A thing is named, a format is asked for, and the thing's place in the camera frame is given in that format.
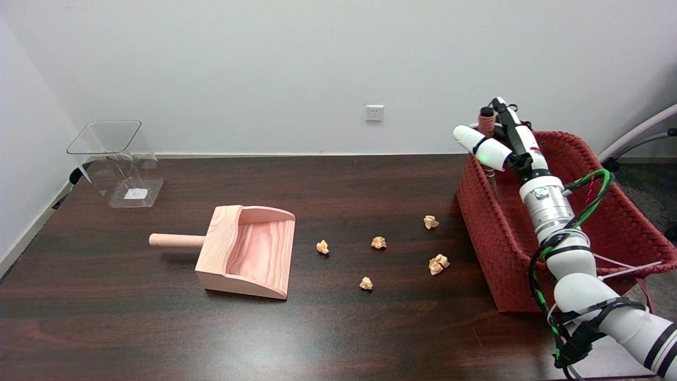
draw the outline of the clear plastic container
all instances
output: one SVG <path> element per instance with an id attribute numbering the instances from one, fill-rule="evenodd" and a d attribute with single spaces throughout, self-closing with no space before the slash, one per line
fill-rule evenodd
<path id="1" fill-rule="evenodd" d="M 110 207 L 150 207 L 164 182 L 140 121 L 92 122 L 66 152 Z"/>

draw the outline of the wood grain tabletop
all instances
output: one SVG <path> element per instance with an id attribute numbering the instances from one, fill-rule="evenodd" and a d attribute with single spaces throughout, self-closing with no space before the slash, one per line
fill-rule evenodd
<path id="1" fill-rule="evenodd" d="M 148 209 L 80 181 L 0 285 L 0 380 L 561 379 L 543 317 L 496 311 L 454 200 L 465 160 L 167 159 Z M 207 292 L 198 250 L 148 245 L 205 234 L 219 205 L 296 216 L 287 301 Z M 619 348 L 580 373 L 639 376 Z"/>

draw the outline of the woven basket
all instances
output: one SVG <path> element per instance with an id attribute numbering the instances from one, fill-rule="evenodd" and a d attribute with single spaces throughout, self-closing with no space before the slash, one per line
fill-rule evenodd
<path id="1" fill-rule="evenodd" d="M 550 171 L 564 183 L 601 168 L 590 148 L 577 136 L 566 132 L 534 132 L 534 135 Z M 471 156 L 457 193 L 463 219 L 498 310 L 538 312 L 527 278 L 529 261 L 538 243 L 527 208 L 519 197 L 519 180 L 508 169 L 496 172 L 496 184 L 495 193 L 481 165 Z M 596 195 L 599 184 L 594 186 Z M 583 208 L 587 194 L 588 186 L 585 186 L 569 196 L 574 212 Z M 601 256 L 631 266 L 663 262 L 607 279 L 605 283 L 620 295 L 636 283 L 636 278 L 664 273 L 677 266 L 674 246 L 615 184 L 582 228 L 590 238 L 592 251 Z M 598 275 L 625 269 L 599 259 L 597 266 Z M 556 280 L 544 263 L 539 262 L 536 270 L 548 305 L 552 305 Z"/>

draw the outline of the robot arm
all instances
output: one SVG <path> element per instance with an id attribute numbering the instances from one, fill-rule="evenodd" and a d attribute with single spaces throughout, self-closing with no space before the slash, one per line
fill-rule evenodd
<path id="1" fill-rule="evenodd" d="M 567 342 L 558 348 L 561 358 L 556 356 L 556 365 L 559 362 L 570 378 L 566 369 L 576 374 L 570 365 L 583 359 L 592 341 L 606 334 L 646 368 L 677 381 L 677 361 L 673 361 L 677 325 L 649 313 L 642 304 L 621 298 L 597 278 L 590 240 L 572 225 L 575 214 L 563 195 L 565 187 L 548 171 L 530 128 L 502 98 L 494 98 L 491 105 L 502 125 L 498 135 L 506 145 L 463 125 L 454 130 L 454 137 L 482 164 L 500 171 L 507 165 L 517 172 L 522 183 L 520 197 L 538 241 L 542 247 L 552 246 L 546 265 L 557 279 L 555 301 L 570 321 L 580 324 L 573 335 L 566 333 Z"/>

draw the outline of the electrical socket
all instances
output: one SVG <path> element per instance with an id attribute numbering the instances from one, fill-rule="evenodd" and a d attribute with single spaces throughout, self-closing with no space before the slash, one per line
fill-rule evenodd
<path id="1" fill-rule="evenodd" d="M 364 120 L 372 122 L 383 121 L 384 106 L 382 104 L 368 104 L 364 108 L 366 109 Z"/>

